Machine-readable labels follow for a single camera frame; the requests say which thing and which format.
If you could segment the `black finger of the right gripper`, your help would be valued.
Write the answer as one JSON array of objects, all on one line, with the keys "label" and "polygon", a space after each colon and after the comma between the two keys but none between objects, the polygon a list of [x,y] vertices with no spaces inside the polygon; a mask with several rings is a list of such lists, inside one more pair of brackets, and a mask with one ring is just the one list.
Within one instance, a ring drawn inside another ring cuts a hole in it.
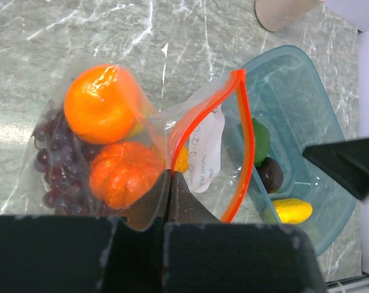
[{"label": "black finger of the right gripper", "polygon": [[310,145],[303,157],[358,200],[369,198],[369,137]]}]

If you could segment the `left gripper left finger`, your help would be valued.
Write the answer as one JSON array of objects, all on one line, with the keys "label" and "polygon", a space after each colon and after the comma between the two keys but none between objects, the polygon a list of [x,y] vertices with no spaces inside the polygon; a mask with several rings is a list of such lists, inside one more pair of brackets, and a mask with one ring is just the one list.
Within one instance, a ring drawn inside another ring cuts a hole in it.
[{"label": "left gripper left finger", "polygon": [[117,231],[162,232],[170,202],[171,170],[166,169],[144,195],[120,212]]}]

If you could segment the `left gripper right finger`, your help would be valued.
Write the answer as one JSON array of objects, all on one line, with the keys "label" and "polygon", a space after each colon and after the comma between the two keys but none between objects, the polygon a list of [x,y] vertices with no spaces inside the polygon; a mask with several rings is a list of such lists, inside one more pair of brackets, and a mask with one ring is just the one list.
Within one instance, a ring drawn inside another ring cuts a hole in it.
[{"label": "left gripper right finger", "polygon": [[219,223],[216,218],[189,190],[182,173],[174,172],[171,179],[169,222]]}]

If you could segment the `yellow lemon piece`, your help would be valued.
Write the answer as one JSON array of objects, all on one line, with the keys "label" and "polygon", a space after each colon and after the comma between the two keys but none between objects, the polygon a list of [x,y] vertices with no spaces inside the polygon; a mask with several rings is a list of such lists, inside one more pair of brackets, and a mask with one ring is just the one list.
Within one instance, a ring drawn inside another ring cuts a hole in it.
[{"label": "yellow lemon piece", "polygon": [[174,170],[177,172],[185,173],[188,168],[188,149],[186,146],[183,146],[177,157],[176,163],[174,165]]}]

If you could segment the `small orange pumpkin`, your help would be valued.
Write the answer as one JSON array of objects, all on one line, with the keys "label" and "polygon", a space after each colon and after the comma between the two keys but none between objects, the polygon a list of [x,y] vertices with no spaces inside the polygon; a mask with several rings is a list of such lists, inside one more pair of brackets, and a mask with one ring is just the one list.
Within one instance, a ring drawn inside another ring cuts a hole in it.
[{"label": "small orange pumpkin", "polygon": [[92,194],[112,209],[124,209],[152,188],[165,164],[140,142],[105,146],[90,166]]}]

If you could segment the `clear zip top bag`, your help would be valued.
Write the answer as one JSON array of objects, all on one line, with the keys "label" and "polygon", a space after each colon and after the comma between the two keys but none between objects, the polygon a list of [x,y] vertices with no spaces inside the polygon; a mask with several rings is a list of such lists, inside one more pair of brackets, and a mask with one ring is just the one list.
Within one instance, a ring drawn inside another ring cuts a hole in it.
[{"label": "clear zip top bag", "polygon": [[[70,85],[82,72],[104,64],[129,70],[89,54],[76,56],[38,123],[48,110],[63,108]],[[142,92],[147,105],[146,115],[140,121],[142,129],[114,143],[144,144],[163,160],[164,170],[172,173],[176,172],[174,165],[181,148],[186,146],[189,168],[182,174],[190,192],[201,203],[205,203],[206,196],[221,192],[225,201],[211,213],[222,222],[231,222],[248,190],[254,164],[255,142],[246,93],[246,71],[234,70],[207,82],[185,102],[163,111],[156,110]],[[103,144],[102,149],[114,143]],[[49,187],[44,174],[34,167],[37,151],[31,135],[18,183],[24,201],[23,212],[53,215],[54,209],[43,204],[43,195]]]}]

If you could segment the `dark avocado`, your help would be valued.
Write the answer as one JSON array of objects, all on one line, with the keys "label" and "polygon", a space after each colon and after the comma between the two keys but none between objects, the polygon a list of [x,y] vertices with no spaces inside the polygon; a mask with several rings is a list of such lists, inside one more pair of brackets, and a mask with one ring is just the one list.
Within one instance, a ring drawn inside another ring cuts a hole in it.
[{"label": "dark avocado", "polygon": [[266,157],[256,170],[268,194],[273,194],[281,188],[284,174],[275,159]]}]

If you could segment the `green lime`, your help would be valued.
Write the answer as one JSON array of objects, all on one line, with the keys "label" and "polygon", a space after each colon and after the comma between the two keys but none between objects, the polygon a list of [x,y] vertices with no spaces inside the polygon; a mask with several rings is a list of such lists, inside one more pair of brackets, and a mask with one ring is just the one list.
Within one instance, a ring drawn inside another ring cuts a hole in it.
[{"label": "green lime", "polygon": [[257,119],[252,118],[252,124],[255,142],[254,165],[258,167],[270,152],[271,139],[269,130]]}]

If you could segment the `purple grape bunch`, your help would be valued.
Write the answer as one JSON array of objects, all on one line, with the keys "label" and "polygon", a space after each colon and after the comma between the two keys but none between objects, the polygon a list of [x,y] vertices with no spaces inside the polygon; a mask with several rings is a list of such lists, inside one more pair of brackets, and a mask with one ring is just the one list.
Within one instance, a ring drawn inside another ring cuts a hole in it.
[{"label": "purple grape bunch", "polygon": [[33,133],[36,170],[49,190],[43,204],[57,215],[109,215],[115,210],[97,199],[89,187],[90,166],[102,145],[84,142],[69,127],[63,108],[50,109]]}]

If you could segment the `orange tangerine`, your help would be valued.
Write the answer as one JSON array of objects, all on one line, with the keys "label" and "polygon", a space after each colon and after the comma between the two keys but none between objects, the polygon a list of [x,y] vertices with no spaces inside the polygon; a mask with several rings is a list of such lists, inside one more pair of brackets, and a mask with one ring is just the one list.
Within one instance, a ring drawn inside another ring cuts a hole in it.
[{"label": "orange tangerine", "polygon": [[129,70],[104,64],[85,70],[75,79],[66,93],[63,110],[78,137],[103,145],[139,132],[147,105]]}]

